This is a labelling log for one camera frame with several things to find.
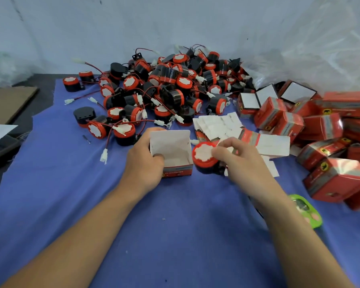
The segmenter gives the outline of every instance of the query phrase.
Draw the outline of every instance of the right hand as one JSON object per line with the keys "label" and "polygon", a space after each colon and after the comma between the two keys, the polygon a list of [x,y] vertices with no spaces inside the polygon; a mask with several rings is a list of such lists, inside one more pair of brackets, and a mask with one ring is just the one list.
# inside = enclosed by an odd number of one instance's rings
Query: right hand
{"label": "right hand", "polygon": [[[238,155],[230,153],[227,147],[237,149]],[[260,205],[274,205],[287,198],[256,147],[230,137],[213,148],[212,155],[227,164],[229,178]]]}

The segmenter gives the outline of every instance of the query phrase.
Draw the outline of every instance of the cardboard sheet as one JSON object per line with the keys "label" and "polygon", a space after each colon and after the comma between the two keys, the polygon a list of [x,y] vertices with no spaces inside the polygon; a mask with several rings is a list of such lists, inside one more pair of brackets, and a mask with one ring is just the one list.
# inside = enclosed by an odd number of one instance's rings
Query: cardboard sheet
{"label": "cardboard sheet", "polygon": [[0,124],[9,123],[37,92],[36,87],[0,88]]}

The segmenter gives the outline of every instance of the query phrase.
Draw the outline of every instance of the finger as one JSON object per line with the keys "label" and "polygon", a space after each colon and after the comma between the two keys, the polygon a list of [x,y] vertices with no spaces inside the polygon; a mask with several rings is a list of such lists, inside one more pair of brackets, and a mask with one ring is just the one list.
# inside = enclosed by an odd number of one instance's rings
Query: finger
{"label": "finger", "polygon": [[164,156],[162,154],[154,154],[154,161],[157,165],[164,168]]}
{"label": "finger", "polygon": [[245,149],[247,149],[247,147],[249,145],[241,140],[238,140],[235,137],[230,137],[230,138],[227,138],[226,140],[223,140],[222,142],[220,142],[218,146],[234,147],[235,149],[237,149],[239,151],[239,155],[241,155],[245,151]]}
{"label": "finger", "polygon": [[166,129],[163,129],[163,128],[160,128],[160,127],[150,127],[150,128],[147,128],[144,132],[144,134],[140,137],[139,141],[136,142],[135,145],[145,145],[148,147],[149,145],[149,140],[150,140],[150,133],[152,131],[160,131],[160,130],[166,130]]}
{"label": "finger", "polygon": [[217,146],[212,149],[212,156],[215,159],[225,162],[228,166],[234,162],[236,156],[230,153],[225,147]]}

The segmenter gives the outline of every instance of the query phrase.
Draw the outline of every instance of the open white box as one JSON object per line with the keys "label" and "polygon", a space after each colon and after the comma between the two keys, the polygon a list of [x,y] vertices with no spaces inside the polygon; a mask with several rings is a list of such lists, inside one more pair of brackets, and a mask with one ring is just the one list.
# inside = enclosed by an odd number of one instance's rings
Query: open white box
{"label": "open white box", "polygon": [[163,177],[191,175],[193,169],[189,130],[152,131],[150,151],[164,156]]}

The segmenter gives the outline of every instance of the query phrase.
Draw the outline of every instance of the green object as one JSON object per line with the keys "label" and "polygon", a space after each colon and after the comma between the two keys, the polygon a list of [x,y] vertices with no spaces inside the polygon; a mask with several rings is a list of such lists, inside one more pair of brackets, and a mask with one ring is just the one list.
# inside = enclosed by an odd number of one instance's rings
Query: green object
{"label": "green object", "polygon": [[292,194],[289,198],[296,203],[296,208],[300,214],[306,219],[312,228],[320,227],[323,223],[320,213],[308,202],[304,197]]}

